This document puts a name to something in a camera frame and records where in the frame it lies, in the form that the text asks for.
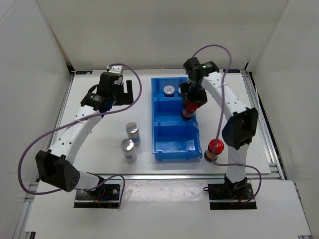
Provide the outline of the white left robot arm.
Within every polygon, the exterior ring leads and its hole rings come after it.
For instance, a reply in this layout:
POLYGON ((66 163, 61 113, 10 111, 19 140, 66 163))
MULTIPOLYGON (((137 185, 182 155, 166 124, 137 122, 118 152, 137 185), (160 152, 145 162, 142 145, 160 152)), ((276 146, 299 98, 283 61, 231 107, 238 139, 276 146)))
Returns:
POLYGON ((129 91, 124 92, 123 69, 116 65, 103 72, 97 85, 92 86, 80 102, 73 124, 49 147, 40 150, 36 157, 39 178, 51 186, 70 192, 83 190, 93 199, 103 197, 105 188, 98 175, 80 172, 73 163, 76 155, 92 129, 113 105, 133 103, 132 82, 128 81, 129 91))

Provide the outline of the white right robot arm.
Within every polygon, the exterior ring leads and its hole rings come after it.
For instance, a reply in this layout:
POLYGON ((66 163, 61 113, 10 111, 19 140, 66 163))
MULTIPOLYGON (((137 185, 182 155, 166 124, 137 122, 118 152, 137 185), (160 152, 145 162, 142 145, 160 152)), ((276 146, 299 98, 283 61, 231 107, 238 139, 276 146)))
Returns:
POLYGON ((212 61, 200 63, 196 57, 191 57, 183 67, 188 80, 180 85, 182 117, 190 120, 207 103, 207 95, 210 94, 221 108, 220 118, 226 119, 226 125, 220 125, 217 134, 228 146, 224 194, 235 199, 247 185, 246 157, 256 134, 258 111, 239 100, 225 83, 226 73, 221 73, 212 61))

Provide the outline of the dark spice jar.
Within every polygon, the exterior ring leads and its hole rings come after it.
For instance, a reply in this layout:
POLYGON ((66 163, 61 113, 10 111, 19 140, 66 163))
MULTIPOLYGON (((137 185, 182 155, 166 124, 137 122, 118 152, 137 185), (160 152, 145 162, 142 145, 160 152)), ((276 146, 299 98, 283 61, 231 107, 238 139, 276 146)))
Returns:
POLYGON ((178 96, 182 96, 182 92, 181 92, 181 86, 178 88, 178 96))
POLYGON ((173 97, 175 93, 175 88, 171 85, 166 85, 163 89, 163 94, 166 97, 173 97))

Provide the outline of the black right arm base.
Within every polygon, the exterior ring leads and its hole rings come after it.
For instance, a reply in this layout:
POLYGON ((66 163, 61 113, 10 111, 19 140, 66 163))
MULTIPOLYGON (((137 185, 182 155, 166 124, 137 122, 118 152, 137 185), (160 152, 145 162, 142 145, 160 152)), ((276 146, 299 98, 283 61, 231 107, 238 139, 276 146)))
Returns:
POLYGON ((251 183, 246 187, 231 193, 224 183, 210 183, 203 187, 208 193, 210 210, 255 210, 256 201, 253 199, 253 188, 251 183))

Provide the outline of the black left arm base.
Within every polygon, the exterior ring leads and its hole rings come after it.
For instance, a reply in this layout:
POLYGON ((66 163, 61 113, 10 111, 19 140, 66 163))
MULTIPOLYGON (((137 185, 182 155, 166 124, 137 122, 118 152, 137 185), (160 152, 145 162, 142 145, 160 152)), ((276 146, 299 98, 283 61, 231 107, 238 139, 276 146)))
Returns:
POLYGON ((121 179, 111 179, 97 192, 76 191, 74 208, 118 209, 121 203, 123 183, 121 179))

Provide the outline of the red-lid sauce jar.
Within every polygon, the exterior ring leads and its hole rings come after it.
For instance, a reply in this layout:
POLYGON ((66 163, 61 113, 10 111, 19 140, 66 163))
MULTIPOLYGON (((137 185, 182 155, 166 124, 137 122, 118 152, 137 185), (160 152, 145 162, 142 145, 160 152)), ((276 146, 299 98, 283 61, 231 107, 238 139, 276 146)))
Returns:
POLYGON ((198 108, 198 102, 186 101, 186 104, 183 106, 181 115, 185 120, 191 120, 198 108))
POLYGON ((219 139, 212 139, 204 153, 205 160, 208 162, 216 161, 223 150, 224 143, 219 139))

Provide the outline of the silver-lid pepper jar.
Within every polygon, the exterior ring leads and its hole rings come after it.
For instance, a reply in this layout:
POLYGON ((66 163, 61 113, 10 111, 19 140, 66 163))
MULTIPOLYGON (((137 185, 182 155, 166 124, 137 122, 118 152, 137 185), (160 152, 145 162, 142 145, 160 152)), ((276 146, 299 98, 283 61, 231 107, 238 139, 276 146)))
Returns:
POLYGON ((137 159, 135 145, 131 139, 123 139, 121 143, 121 149, 128 161, 135 161, 137 159))
POLYGON ((135 122, 129 122, 126 125, 126 133, 129 139, 131 139, 135 146, 141 144, 139 127, 135 122))

